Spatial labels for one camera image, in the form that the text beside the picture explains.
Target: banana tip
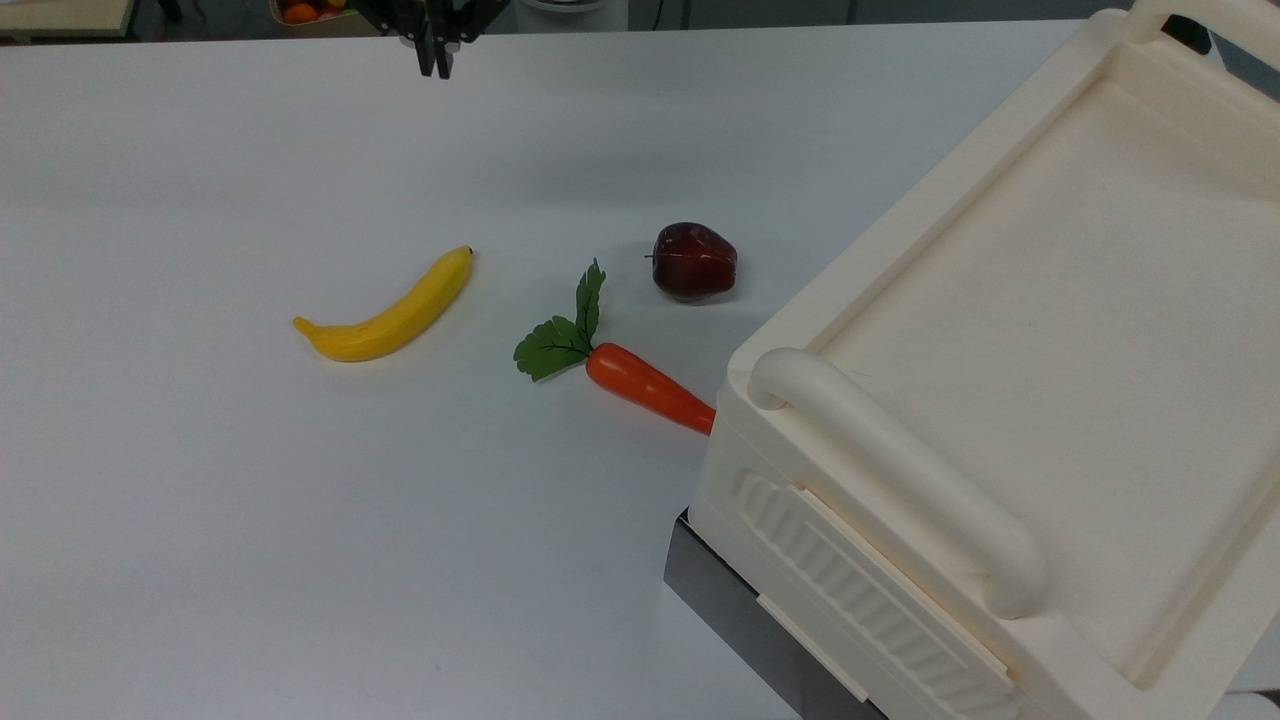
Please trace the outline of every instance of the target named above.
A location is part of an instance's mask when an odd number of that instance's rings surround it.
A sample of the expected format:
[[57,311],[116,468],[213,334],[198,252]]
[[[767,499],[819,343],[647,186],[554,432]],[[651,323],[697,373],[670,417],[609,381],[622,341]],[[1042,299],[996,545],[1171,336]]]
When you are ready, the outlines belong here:
[[311,337],[311,333],[315,332],[316,329],[315,324],[311,320],[307,320],[306,318],[302,316],[293,318],[293,327],[297,328],[300,333],[305,334],[308,338]]

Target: gray metal base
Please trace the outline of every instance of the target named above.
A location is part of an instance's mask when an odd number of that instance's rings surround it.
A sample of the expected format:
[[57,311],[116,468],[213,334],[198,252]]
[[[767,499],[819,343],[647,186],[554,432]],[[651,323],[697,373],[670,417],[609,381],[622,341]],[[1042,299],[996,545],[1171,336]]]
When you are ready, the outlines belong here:
[[756,593],[676,519],[664,579],[803,720],[886,720],[852,696],[756,602]]

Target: robotic arm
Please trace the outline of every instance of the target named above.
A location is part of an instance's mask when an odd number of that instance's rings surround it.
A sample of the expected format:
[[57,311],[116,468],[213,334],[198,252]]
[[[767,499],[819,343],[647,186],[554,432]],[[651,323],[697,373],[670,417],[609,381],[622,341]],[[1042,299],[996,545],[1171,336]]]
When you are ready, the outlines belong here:
[[443,79],[461,44],[475,42],[511,0],[467,0],[461,8],[453,0],[349,1],[383,35],[396,31],[412,42],[424,76],[435,69]]

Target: ridged panel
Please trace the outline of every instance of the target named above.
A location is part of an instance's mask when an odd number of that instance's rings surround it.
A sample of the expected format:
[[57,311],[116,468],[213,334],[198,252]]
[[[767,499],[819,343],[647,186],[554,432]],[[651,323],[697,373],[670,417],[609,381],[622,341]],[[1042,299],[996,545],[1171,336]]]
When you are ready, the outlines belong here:
[[750,473],[735,492],[739,514],[751,530],[941,710],[956,720],[1018,717],[1012,698],[984,685],[977,673],[806,521],[809,507],[797,510],[791,493]]

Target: orange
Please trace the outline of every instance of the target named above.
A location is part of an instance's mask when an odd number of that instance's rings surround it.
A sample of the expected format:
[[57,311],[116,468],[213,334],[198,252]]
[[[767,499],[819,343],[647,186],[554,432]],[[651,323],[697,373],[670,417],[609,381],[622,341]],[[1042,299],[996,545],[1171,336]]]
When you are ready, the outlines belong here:
[[315,22],[319,14],[316,9],[306,3],[298,3],[297,5],[289,5],[280,15],[287,24],[296,26],[302,23]]

